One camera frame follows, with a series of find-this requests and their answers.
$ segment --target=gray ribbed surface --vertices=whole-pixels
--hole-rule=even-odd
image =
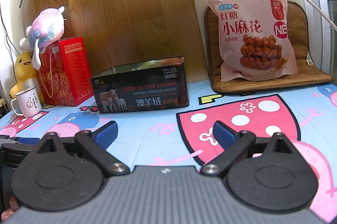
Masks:
[[[309,210],[270,215],[251,210],[226,191],[220,179],[191,167],[138,166],[110,178],[85,205],[59,213],[20,208],[6,224],[323,224]]]

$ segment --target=brown leather pad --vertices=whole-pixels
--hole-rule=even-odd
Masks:
[[[288,37],[294,48],[298,73],[284,75],[276,79],[248,81],[236,78],[221,81],[221,64],[223,60],[219,49],[218,17],[208,7],[205,12],[205,33],[208,55],[208,73],[212,89],[217,93],[242,93],[265,89],[304,86],[317,83],[328,83],[334,78],[319,70],[315,65],[308,65],[306,58],[309,51],[308,19],[302,7],[288,1]]]

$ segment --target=red gift box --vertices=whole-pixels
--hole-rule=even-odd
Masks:
[[[40,54],[37,79],[47,104],[78,106],[93,93],[83,38],[58,40]]]

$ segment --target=cardboard box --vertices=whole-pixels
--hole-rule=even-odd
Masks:
[[[90,79],[100,113],[189,105],[184,57],[115,66]]]
[[[37,79],[47,104],[78,106],[93,93],[82,37],[58,40],[40,54]]]

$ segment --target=cartoon tablecloth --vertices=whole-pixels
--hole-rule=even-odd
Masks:
[[[315,172],[319,188],[311,209],[326,222],[337,215],[337,87],[332,84],[257,92],[215,94],[209,81],[188,85],[190,106],[150,112],[99,114],[94,98],[78,107],[46,106],[25,119],[8,113],[0,134],[41,138],[95,130],[115,120],[117,139],[107,151],[127,164],[200,166],[223,151],[212,126],[221,120],[236,131],[268,137],[282,131]]]

